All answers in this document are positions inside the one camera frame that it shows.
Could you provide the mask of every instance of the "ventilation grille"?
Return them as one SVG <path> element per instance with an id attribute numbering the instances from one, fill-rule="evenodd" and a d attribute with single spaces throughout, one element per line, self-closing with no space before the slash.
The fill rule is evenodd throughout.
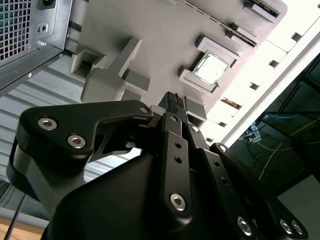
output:
<path id="1" fill-rule="evenodd" d="M 0 0 L 0 61 L 29 48 L 31 0 Z"/>

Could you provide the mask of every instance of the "black metal bracket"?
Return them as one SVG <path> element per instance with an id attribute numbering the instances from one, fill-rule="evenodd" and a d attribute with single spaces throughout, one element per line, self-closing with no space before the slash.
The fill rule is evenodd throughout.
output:
<path id="1" fill-rule="evenodd" d="M 110 239 L 308 239 L 226 146 L 209 148 L 171 108 L 179 116 L 139 101 L 22 113 L 7 173 L 48 211 L 44 238 L 101 239 L 107 229 Z M 132 148 L 142 155 L 84 183 L 87 163 Z"/>
<path id="2" fill-rule="evenodd" d="M 214 143 L 210 150 L 220 156 L 243 200 L 249 200 L 254 206 L 257 226 L 267 239 L 308 239 L 308 232 L 302 223 L 264 188 L 225 145 Z"/>

